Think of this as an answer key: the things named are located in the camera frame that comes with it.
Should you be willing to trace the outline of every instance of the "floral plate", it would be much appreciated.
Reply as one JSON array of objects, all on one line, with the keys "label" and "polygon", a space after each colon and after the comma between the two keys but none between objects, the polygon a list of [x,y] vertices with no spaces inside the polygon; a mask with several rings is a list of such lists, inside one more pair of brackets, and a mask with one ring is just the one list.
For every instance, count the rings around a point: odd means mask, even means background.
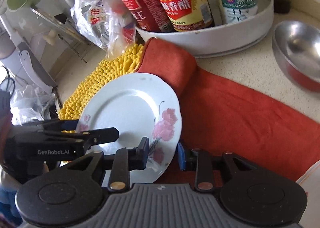
[{"label": "floral plate", "polygon": [[[116,142],[92,146],[105,155],[134,148],[146,136],[150,153],[145,170],[130,172],[132,183],[153,183],[170,164],[180,139],[182,119],[178,98],[159,77],[145,73],[123,75],[99,90],[84,108],[76,131],[115,127]],[[103,186],[107,186],[110,170]]]},{"label": "floral plate", "polygon": [[308,171],[297,180],[297,183],[305,190],[308,197],[308,205],[299,224],[304,228],[319,227],[320,224],[320,161],[313,164]]}]

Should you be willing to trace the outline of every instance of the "pink flower pattern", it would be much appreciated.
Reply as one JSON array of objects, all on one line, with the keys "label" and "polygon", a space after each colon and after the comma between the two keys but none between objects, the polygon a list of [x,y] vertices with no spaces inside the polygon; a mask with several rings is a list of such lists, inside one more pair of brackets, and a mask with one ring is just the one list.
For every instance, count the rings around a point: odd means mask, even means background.
[{"label": "pink flower pattern", "polygon": [[174,114],[175,109],[168,108],[161,114],[162,121],[155,124],[152,132],[153,139],[162,139],[164,141],[170,141],[174,135],[173,125],[178,120]]},{"label": "pink flower pattern", "polygon": [[87,124],[81,123],[79,126],[79,131],[87,131],[89,129],[89,126]]},{"label": "pink flower pattern", "polygon": [[177,122],[175,109],[167,108],[161,114],[162,120],[157,122],[152,131],[152,137],[155,139],[150,147],[150,158],[159,165],[164,160],[164,152],[159,146],[159,141],[170,141],[174,136],[174,124]]},{"label": "pink flower pattern", "polygon": [[83,117],[84,123],[79,123],[79,131],[87,131],[89,129],[89,120],[91,116],[90,115],[85,115]]},{"label": "pink flower pattern", "polygon": [[152,158],[156,163],[161,165],[161,163],[162,163],[162,161],[164,159],[164,152],[163,152],[161,147],[158,147],[158,148],[155,149],[155,151],[152,154]]}]

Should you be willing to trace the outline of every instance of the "red towel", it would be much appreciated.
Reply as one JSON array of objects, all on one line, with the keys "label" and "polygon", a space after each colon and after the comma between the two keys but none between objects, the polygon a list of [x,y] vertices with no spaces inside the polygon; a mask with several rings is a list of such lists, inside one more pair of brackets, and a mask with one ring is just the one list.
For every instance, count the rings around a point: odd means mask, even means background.
[{"label": "red towel", "polygon": [[[233,151],[297,180],[320,159],[320,125],[258,91],[213,75],[176,45],[150,39],[141,73],[157,75],[176,92],[188,148],[213,155]],[[194,182],[174,159],[159,182]]]}]

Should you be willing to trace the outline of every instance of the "black round pad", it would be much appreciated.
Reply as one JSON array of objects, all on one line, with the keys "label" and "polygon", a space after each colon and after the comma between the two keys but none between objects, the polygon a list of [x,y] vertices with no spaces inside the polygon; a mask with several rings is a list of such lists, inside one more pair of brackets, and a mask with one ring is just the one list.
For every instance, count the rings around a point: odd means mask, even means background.
[{"label": "black round pad", "polygon": [[25,183],[16,196],[21,217],[40,227],[80,223],[96,212],[101,186],[85,171],[52,171]]},{"label": "black round pad", "polygon": [[76,195],[76,189],[67,183],[53,183],[39,191],[39,198],[50,205],[61,205],[69,202]]},{"label": "black round pad", "polygon": [[223,206],[256,226],[281,226],[299,220],[307,205],[305,191],[270,171],[241,171],[220,193]]}]

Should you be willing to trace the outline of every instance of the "yellow chenille mat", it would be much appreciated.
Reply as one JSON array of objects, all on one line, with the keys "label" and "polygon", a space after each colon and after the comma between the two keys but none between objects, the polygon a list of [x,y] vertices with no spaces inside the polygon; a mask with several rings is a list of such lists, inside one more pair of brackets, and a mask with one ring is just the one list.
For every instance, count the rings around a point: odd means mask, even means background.
[{"label": "yellow chenille mat", "polygon": [[96,69],[82,81],[58,111],[61,120],[79,119],[89,100],[106,83],[119,76],[135,72],[139,66],[143,45],[135,44],[115,60],[103,59]]}]

